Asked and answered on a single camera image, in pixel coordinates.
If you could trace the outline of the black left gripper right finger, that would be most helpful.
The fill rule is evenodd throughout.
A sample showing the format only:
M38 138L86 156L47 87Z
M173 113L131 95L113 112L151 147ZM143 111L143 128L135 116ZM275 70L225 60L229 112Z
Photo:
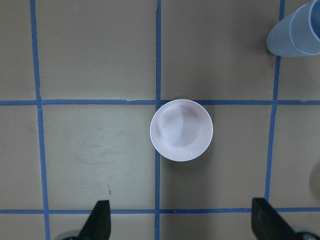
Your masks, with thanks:
M264 199L254 197L251 202L251 229L257 240L302 240L289 224Z

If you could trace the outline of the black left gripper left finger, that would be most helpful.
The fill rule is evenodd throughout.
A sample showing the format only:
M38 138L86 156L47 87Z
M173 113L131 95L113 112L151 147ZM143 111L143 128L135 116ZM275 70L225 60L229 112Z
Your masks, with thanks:
M99 200L82 227L79 240L108 240L111 236L111 209L108 200Z

